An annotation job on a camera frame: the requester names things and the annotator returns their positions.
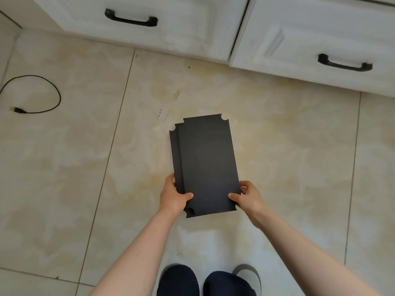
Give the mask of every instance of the black board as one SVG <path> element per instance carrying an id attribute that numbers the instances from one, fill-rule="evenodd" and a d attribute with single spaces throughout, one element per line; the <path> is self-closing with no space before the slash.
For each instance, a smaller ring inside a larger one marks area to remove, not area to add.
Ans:
<path id="1" fill-rule="evenodd" d="M 192 192 L 187 218 L 234 211 L 229 193 L 240 193 L 229 121 L 221 114 L 184 118 L 170 131 L 176 188 Z"/>

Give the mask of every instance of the hand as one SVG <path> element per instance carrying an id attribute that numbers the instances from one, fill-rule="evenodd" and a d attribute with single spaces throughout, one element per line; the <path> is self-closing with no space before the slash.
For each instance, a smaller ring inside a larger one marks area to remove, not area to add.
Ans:
<path id="1" fill-rule="evenodd" d="M 176 218 L 185 208 L 186 202 L 194 195 L 192 193 L 179 194 L 173 183 L 174 173 L 165 179 L 165 185 L 160 193 L 159 211 L 170 213 Z"/>
<path id="2" fill-rule="evenodd" d="M 228 197 L 239 204 L 255 227 L 259 227 L 257 217 L 268 210 L 259 190 L 250 181 L 240 181 L 242 194 L 229 193 Z"/>

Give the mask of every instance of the drawer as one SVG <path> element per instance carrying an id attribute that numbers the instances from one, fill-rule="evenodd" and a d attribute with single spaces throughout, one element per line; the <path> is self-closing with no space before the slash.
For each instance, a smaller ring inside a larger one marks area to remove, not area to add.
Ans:
<path id="1" fill-rule="evenodd" d="M 248 0 L 35 1 L 68 32 L 228 60 Z"/>
<path id="2" fill-rule="evenodd" d="M 256 0 L 231 66 L 395 96 L 395 8 Z"/>

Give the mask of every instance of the floor tile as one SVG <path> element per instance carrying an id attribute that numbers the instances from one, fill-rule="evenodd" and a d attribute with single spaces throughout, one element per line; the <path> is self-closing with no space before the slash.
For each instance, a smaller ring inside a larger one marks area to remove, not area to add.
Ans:
<path id="1" fill-rule="evenodd" d="M 96 284 L 157 210 L 173 171 L 169 130 L 218 113 L 230 121 L 239 178 L 343 262 L 358 105 L 356 91 L 136 51 L 81 281 Z M 302 294 L 244 212 L 180 216 L 161 268 L 175 262 L 200 284 L 252 264 L 268 295 Z"/>
<path id="2" fill-rule="evenodd" d="M 0 270 L 0 295 L 75 296 L 76 290 L 75 283 Z"/>
<path id="3" fill-rule="evenodd" d="M 89 296 L 94 287 L 85 284 L 79 284 L 76 296 Z"/>
<path id="4" fill-rule="evenodd" d="M 13 45 L 14 37 L 0 29 L 0 86 Z"/>
<path id="5" fill-rule="evenodd" d="M 78 281 L 133 50 L 24 31 L 0 98 L 0 267 Z"/>
<path id="6" fill-rule="evenodd" d="M 395 291 L 395 98 L 363 94 L 346 265 L 383 295 Z"/>

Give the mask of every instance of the dark blue pants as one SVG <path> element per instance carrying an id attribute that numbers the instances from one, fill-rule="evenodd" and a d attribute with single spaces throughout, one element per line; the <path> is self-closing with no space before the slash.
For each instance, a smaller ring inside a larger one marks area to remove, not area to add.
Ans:
<path id="1" fill-rule="evenodd" d="M 199 296 L 195 273 L 185 265 L 168 268 L 159 282 L 157 296 Z M 242 278 L 225 271 L 211 273 L 203 285 L 204 296 L 256 296 Z"/>

